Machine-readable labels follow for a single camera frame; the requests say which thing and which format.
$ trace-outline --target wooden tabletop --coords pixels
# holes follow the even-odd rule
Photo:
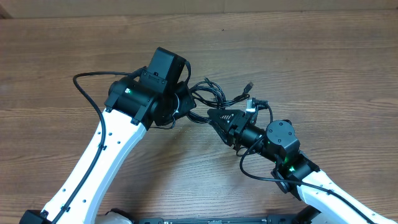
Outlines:
[[[398,221],[398,11],[1,20],[0,32],[0,223],[41,209],[98,125],[72,76],[131,72],[159,46],[190,61],[190,86],[208,77],[231,99],[252,81],[250,94],[293,122],[313,162]],[[80,83],[103,107],[119,78]],[[268,120],[261,111],[257,125]],[[245,166],[270,177],[274,164],[250,156]],[[297,213],[305,204],[244,176],[210,125],[182,118],[173,130],[151,129],[130,153],[99,213],[114,207],[137,218],[201,218]]]

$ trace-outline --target cable connector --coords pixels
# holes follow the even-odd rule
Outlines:
[[[249,91],[253,88],[254,84],[253,82],[249,82],[249,84],[246,85],[243,89],[243,94],[248,94]]]

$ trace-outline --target cable plug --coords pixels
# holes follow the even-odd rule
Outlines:
[[[253,82],[249,82],[249,84],[246,85],[243,89],[243,94],[248,94],[249,91],[253,88],[254,84]]]

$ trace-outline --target wood grain surface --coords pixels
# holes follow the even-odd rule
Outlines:
[[[301,149],[341,188],[398,221],[398,11],[1,20],[0,30],[0,223],[41,209],[95,131],[98,117],[72,76],[133,71],[158,46],[190,61],[191,86],[208,77],[233,98],[252,81],[252,96],[292,120]],[[80,83],[103,106],[118,78]],[[263,112],[257,125],[268,120]],[[270,177],[274,164],[250,156],[245,166]],[[99,213],[255,217],[304,206],[244,176],[211,126],[183,118],[145,135]]]

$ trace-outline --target wooden table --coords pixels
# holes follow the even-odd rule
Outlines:
[[[191,86],[208,77],[233,98],[252,81],[250,94],[269,100],[275,119],[292,120],[301,149],[340,187],[398,221],[398,11],[1,20],[0,32],[1,223],[41,209],[95,131],[98,117],[72,76],[133,71],[158,46],[190,61]],[[119,78],[81,84],[103,106]],[[262,112],[257,125],[268,119]],[[245,166],[270,177],[274,164],[250,156]],[[183,118],[146,134],[99,212],[254,217],[304,206],[275,183],[244,176],[211,126]]]

